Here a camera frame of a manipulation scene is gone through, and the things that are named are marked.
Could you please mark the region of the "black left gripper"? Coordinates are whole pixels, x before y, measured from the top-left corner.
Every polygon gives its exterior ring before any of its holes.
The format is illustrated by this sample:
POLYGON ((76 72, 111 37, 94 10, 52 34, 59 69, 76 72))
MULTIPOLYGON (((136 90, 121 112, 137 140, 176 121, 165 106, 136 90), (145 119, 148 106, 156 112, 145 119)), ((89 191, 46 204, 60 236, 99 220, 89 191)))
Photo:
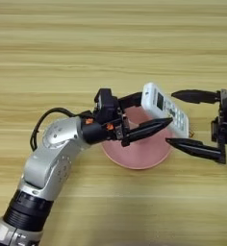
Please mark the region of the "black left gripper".
POLYGON ((120 107, 95 108, 93 113, 83 113, 81 130, 86 143, 92 145, 106 140, 121 141, 123 147, 129 146, 144 138, 148 138, 166 128, 172 117, 157 118, 139 124, 130 130, 125 109, 141 105, 141 92, 136 92, 118 99, 120 107))

